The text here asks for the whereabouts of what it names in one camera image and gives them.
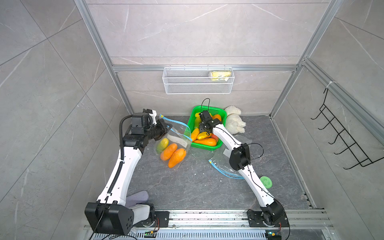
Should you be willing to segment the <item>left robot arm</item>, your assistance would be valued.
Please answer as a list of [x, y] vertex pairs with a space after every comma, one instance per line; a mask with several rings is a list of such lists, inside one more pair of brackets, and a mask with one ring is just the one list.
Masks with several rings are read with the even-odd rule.
[[155, 222], [152, 204], [137, 203], [128, 207], [126, 203], [134, 170], [149, 141], [160, 140], [172, 128], [156, 116], [155, 110], [145, 109], [120, 121], [117, 162], [97, 201], [88, 203], [85, 208], [94, 233], [126, 236], [138, 223]]

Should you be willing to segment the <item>yellow orange mango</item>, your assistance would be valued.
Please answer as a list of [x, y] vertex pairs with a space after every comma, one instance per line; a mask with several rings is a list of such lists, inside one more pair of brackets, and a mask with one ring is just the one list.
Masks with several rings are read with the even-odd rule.
[[198, 134], [197, 140], [203, 140], [203, 139], [206, 139], [206, 138], [210, 138], [211, 136], [212, 136], [212, 133], [201, 132], [201, 133]]

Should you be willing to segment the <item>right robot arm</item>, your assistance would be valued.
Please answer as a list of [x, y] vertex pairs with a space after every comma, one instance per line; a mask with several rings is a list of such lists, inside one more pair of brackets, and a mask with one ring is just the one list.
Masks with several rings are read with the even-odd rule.
[[278, 224], [281, 218], [286, 218], [284, 207], [270, 194], [252, 166], [250, 145], [235, 139], [220, 120], [211, 117], [208, 110], [201, 109], [199, 117], [202, 120], [202, 130], [217, 136], [230, 151], [229, 164], [245, 179], [255, 194], [263, 213], [264, 224], [272, 227]]

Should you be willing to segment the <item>green yellow mango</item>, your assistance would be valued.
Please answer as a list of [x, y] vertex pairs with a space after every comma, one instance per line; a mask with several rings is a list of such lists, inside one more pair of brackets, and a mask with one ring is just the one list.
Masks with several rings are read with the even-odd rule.
[[157, 154], [161, 154], [169, 145], [169, 139], [168, 138], [163, 138], [161, 141], [159, 141], [157, 147], [156, 147], [156, 152]]

